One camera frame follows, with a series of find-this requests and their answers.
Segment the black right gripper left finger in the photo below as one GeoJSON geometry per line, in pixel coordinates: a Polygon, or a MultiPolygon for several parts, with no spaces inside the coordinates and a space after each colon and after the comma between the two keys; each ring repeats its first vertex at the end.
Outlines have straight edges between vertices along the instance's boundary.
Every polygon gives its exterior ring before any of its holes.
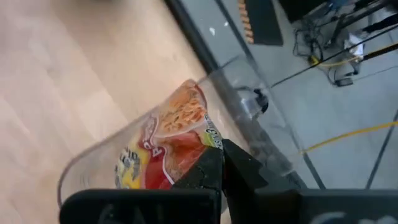
{"type": "Polygon", "coordinates": [[[220,224],[223,151],[208,147],[169,190],[89,189],[69,196],[60,224],[220,224]]]}

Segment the black floor mat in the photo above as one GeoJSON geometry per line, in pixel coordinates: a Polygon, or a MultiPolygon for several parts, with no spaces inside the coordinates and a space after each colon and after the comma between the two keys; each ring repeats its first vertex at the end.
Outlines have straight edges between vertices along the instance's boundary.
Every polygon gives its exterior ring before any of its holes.
{"type": "Polygon", "coordinates": [[[238,0],[238,11],[248,44],[283,46],[272,0],[238,0]]]}

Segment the clear plastic bin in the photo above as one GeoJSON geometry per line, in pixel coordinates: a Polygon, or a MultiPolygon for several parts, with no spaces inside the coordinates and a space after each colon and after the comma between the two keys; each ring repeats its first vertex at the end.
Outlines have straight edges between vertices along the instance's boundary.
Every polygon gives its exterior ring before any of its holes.
{"type": "MultiPolygon", "coordinates": [[[[221,135],[221,143],[229,139],[275,174],[303,187],[286,155],[288,149],[297,147],[295,136],[252,60],[235,57],[197,84],[206,98],[208,115],[221,135]],[[265,113],[255,100],[256,88],[268,97],[265,113]]],[[[120,153],[154,110],[72,159],[58,183],[59,204],[81,190],[119,189],[115,184],[115,167],[120,153]]]]}

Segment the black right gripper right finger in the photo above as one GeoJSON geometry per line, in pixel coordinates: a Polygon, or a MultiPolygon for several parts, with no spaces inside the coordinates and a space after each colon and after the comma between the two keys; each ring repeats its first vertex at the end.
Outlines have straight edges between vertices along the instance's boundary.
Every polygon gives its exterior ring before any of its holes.
{"type": "Polygon", "coordinates": [[[398,224],[398,190],[297,187],[224,139],[232,224],[398,224]]]}

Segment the red Maruchan ramen pack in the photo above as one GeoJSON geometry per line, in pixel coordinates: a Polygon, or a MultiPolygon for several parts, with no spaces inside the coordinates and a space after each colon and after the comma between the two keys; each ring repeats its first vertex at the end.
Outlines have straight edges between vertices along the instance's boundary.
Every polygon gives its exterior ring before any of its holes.
{"type": "Polygon", "coordinates": [[[206,98],[193,80],[183,82],[144,119],[115,167],[120,189],[169,189],[207,147],[222,148],[206,98]]]}

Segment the black frame foot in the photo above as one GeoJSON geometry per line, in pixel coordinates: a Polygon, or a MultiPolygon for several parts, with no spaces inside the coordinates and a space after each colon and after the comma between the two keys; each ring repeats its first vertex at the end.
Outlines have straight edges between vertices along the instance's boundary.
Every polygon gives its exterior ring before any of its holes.
{"type": "Polygon", "coordinates": [[[255,100],[257,104],[261,107],[261,112],[265,113],[269,107],[268,97],[263,94],[263,92],[258,88],[253,89],[253,92],[256,94],[255,100]]]}

